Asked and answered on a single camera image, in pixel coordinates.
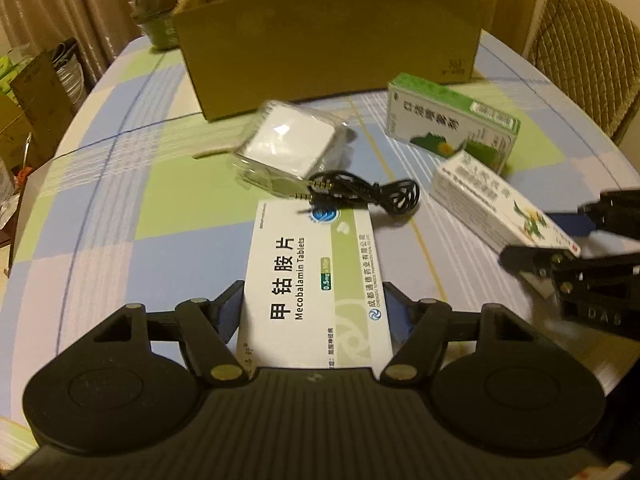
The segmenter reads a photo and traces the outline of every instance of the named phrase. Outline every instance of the open cardboard box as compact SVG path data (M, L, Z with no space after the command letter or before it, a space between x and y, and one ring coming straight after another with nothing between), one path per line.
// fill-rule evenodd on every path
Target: open cardboard box
M75 112L47 53L33 59L11 88L20 106L0 94L0 158L9 171L20 170L31 134L27 166L36 169L56 154Z
M207 120L386 88L400 72L464 82L482 0L182 0L174 25Z

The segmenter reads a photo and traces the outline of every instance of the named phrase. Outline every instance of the round black pad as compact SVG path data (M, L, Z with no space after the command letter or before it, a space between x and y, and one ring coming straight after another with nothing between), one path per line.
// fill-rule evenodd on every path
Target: round black pad
M161 440L183 424L198 389L179 364L151 353L61 354L27 384L24 415L40 444L104 455Z
M605 407L598 380L569 355L522 343L452 362L436 374L431 399L470 443L521 456L577 446Z

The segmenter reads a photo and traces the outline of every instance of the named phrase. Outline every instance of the blue and green checkered tablecloth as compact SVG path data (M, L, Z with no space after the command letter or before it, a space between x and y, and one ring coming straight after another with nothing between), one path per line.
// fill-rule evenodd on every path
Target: blue and green checkered tablecloth
M482 36L474 78L457 88L522 120L507 180L541 208L571 210L601 189L640 186L596 124L491 35ZM607 391L615 386L640 345L562 322L553 303L507 275L494 253L432 202L426 191L441 160L385 136L386 92L314 105L356 132L351 171L380 182L411 177L425 191L404 225L372 210L385 280L459 310L503 303L568 349ZM191 154L211 136L235 135L245 121L206 123L180 51L155 53L146 38L133 41L89 95L33 207L0 309L5 450L24 450L28 379L111 312L128 302L155 311L214 298L244 278L256 205L266 194L237 181L229 155ZM599 234L586 247L637 248ZM180 359L170 343L154 351Z

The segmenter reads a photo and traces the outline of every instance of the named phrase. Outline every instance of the green and white medicine box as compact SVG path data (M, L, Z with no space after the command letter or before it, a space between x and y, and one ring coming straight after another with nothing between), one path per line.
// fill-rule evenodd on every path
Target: green and white medicine box
M438 167L429 195L498 254L507 245L524 245L580 256L580 246L551 218L468 153L458 153ZM544 298L553 294L548 278L521 275Z
M500 174L520 129L520 120L410 74L389 83L389 137L449 158L464 150Z

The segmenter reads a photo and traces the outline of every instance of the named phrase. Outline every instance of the black cable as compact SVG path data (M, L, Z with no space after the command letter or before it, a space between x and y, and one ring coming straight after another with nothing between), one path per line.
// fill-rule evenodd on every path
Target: black cable
M538 54L540 52L540 41L542 40L546 32L551 28L556 18L558 17L558 14L560 12L561 2L562 0L558 0L558 4L554 9L554 15L551 17L551 21L546 24L546 27L542 29L542 31L538 34L538 38L536 39L536 55L534 56L534 59L533 59L533 66L536 68L538 68Z
M420 187L408 178L380 186L347 171L321 171L312 175L307 185L309 195L298 197L320 207L370 203L381 206L391 216L399 216L411 212L420 200Z

